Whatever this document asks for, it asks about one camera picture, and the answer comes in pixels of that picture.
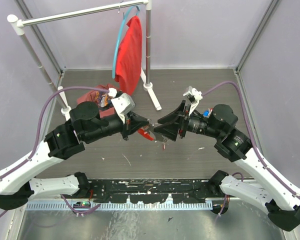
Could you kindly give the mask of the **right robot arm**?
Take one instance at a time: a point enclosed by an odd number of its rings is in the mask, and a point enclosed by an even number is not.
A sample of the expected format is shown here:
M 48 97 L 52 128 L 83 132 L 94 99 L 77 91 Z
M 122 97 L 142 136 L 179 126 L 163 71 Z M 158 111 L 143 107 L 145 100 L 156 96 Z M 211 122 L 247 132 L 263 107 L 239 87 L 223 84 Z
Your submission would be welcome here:
M 241 182 L 224 171 L 209 179 L 209 191 L 240 198 L 267 214 L 280 229 L 290 232 L 300 225 L 300 188 L 279 173 L 254 149 L 251 139 L 235 125 L 238 117 L 226 104 L 217 104 L 208 116 L 190 111 L 183 100 L 173 112 L 160 118 L 154 131 L 169 140 L 184 138 L 187 132 L 214 138 L 217 152 L 249 173 L 260 188 Z

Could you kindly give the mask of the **red handled keyring with keys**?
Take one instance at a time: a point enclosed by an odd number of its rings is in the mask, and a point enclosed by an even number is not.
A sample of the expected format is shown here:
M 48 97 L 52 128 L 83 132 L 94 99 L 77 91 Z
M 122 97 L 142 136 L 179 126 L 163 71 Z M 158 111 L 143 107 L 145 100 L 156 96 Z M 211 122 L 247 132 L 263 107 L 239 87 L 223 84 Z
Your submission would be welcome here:
M 150 123 L 142 128 L 139 128 L 137 132 L 149 141 L 162 143 L 162 150 L 164 151 L 166 149 L 168 138 L 160 133 L 155 132 L 155 127 L 155 124 Z

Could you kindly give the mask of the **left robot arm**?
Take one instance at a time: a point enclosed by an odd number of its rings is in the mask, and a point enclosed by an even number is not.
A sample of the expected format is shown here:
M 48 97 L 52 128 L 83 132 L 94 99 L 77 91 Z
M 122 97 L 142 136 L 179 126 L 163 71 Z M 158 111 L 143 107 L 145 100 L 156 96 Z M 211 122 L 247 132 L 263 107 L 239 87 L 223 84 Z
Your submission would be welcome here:
M 70 111 L 70 119 L 48 133 L 23 159 L 0 170 L 0 209 L 13 210 L 36 198 L 68 195 L 85 198 L 91 185 L 83 172 L 60 178 L 37 178 L 47 168 L 85 150 L 102 138 L 120 133 L 124 140 L 149 124 L 133 111 L 100 117 L 95 102 L 80 103 Z

